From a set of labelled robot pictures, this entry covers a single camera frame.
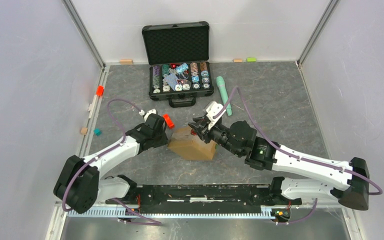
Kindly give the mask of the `brown cardboard express box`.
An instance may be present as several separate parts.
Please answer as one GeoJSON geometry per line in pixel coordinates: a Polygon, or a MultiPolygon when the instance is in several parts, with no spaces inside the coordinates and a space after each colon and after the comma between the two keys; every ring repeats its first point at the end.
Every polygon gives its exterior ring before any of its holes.
{"type": "Polygon", "coordinates": [[[181,127],[174,131],[168,143],[168,149],[188,161],[212,161],[216,154],[216,143],[205,143],[191,128],[181,127]]]}

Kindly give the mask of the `red black utility knife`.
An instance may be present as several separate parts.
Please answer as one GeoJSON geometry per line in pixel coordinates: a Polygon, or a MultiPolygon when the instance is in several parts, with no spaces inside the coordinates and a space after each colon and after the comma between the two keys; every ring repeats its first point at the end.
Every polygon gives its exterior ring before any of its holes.
{"type": "Polygon", "coordinates": [[[193,129],[190,131],[190,134],[193,135],[193,136],[197,135],[197,133],[193,129]]]}

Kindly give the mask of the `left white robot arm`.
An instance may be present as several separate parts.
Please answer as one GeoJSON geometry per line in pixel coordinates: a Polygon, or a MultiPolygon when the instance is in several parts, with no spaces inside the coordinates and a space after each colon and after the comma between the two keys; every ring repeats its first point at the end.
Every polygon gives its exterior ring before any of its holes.
{"type": "Polygon", "coordinates": [[[125,176],[104,179],[110,170],[144,151],[159,148],[168,143],[165,119],[149,111],[144,122],[116,142],[90,155],[70,156],[61,170],[53,194],[62,201],[65,212],[83,214],[95,203],[120,199],[125,204],[137,198],[134,183],[125,176]]]}

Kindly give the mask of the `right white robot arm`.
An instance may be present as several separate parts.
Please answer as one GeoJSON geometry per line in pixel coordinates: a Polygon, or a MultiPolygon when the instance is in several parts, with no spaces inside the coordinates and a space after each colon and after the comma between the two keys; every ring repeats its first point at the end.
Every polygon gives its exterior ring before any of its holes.
{"type": "Polygon", "coordinates": [[[207,117],[195,117],[188,123],[191,132],[205,143],[215,142],[220,147],[253,169],[300,175],[303,179],[275,177],[270,185],[269,199],[275,204],[286,200],[322,198],[337,200],[347,208],[369,209],[370,178],[367,162],[359,157],[339,161],[295,151],[276,142],[269,143],[257,135],[245,120],[224,126],[207,117]]]}

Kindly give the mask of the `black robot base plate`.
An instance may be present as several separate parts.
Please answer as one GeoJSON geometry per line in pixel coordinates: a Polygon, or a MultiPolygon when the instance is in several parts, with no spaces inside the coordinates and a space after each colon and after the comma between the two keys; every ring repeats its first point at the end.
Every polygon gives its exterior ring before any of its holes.
{"type": "Polygon", "coordinates": [[[301,205],[270,184],[142,184],[121,175],[130,185],[120,198],[141,214],[256,214],[262,206],[301,205]]]}

